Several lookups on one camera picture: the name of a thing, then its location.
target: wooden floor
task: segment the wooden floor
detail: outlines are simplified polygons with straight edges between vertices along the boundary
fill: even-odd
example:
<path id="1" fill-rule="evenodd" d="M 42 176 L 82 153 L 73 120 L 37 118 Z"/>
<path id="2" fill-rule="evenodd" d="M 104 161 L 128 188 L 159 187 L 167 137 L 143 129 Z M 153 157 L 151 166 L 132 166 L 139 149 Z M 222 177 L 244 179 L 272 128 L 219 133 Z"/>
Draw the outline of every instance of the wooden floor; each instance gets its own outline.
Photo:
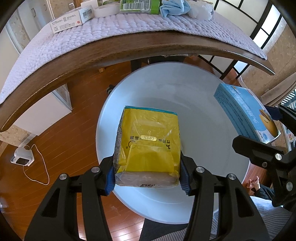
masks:
<path id="1" fill-rule="evenodd" d="M 186 58 L 185 62 L 214 73 L 212 67 L 198 57 Z M 224 81 L 238 85 L 233 78 L 233 71 Z M 110 84 L 116 85 L 129 73 L 130 62 L 124 62 L 106 67 L 102 73 L 97 69 L 88 70 L 68 83 L 72 113 L 29 143 L 30 146 L 36 144 L 43 154 L 50 175 L 50 185 L 30 181 L 25 177 L 22 166 L 10 163 L 16 147 L 8 145 L 0 156 L 0 198 L 8 204 L 3 209 L 4 216 L 22 239 L 41 200 L 61 173 L 79 175 L 98 164 L 95 133 L 100 110 L 107 98 L 106 89 Z M 25 168 L 26 174 L 46 183 L 42 159 L 35 148 L 33 153 L 35 161 Z M 265 170 L 250 166 L 247 179 L 257 175 L 265 181 Z M 129 210 L 114 194 L 103 197 L 102 202 L 113 240 L 138 241 L 144 218 Z M 77 197 L 77 210 L 79 236 L 85 239 L 81 195 Z"/>

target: white wall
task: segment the white wall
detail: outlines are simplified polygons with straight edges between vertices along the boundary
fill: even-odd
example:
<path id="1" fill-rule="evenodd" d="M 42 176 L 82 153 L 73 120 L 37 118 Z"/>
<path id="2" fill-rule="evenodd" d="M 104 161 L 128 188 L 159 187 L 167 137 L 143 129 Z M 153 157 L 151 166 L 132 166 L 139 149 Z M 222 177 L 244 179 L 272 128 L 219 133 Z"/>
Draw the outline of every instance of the white wall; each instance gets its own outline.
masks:
<path id="1" fill-rule="evenodd" d="M 40 135 L 71 111 L 51 92 L 27 109 L 14 125 Z"/>
<path id="2" fill-rule="evenodd" d="M 4 27 L 0 33 L 0 91 L 18 56 L 19 53 L 12 44 L 6 27 Z"/>

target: plastic wrapper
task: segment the plastic wrapper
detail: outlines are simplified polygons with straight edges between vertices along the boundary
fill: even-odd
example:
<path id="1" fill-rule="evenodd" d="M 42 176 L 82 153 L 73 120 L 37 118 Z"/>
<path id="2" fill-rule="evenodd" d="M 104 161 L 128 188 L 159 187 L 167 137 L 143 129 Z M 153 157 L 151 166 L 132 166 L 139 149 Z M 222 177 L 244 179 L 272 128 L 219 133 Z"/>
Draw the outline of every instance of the plastic wrapper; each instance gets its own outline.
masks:
<path id="1" fill-rule="evenodd" d="M 159 14 L 159 0 L 121 0 L 121 13 Z"/>
<path id="2" fill-rule="evenodd" d="M 178 185 L 180 148 L 176 113 L 125 106 L 114 151 L 115 183 L 153 188 Z"/>

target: white knitted tablecloth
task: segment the white knitted tablecloth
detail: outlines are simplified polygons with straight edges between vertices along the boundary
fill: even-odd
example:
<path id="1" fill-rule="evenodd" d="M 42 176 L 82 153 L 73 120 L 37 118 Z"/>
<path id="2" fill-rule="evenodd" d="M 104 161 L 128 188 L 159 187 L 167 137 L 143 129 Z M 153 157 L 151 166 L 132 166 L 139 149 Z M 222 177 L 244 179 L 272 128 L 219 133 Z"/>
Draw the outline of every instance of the white knitted tablecloth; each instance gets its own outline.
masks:
<path id="1" fill-rule="evenodd" d="M 94 18 L 81 26 L 56 34 L 52 33 L 47 24 L 26 46 L 11 69 L 0 93 L 0 104 L 29 75 L 71 50 L 110 36 L 164 30 L 217 39 L 267 59 L 266 54 L 250 37 L 216 12 L 210 21 L 200 21 L 186 15 L 163 18 L 149 14 L 116 14 Z"/>

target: white charger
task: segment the white charger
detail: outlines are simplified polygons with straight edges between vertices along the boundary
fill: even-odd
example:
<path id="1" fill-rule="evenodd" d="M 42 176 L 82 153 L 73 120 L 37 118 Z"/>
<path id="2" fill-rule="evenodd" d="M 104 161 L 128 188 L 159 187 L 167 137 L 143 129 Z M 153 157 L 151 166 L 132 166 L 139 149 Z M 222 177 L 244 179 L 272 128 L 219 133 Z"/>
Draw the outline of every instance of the white charger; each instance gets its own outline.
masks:
<path id="1" fill-rule="evenodd" d="M 14 157 L 10 160 L 11 163 L 29 166 L 34 161 L 34 155 L 32 150 L 26 150 L 24 147 L 18 147 L 15 150 Z"/>

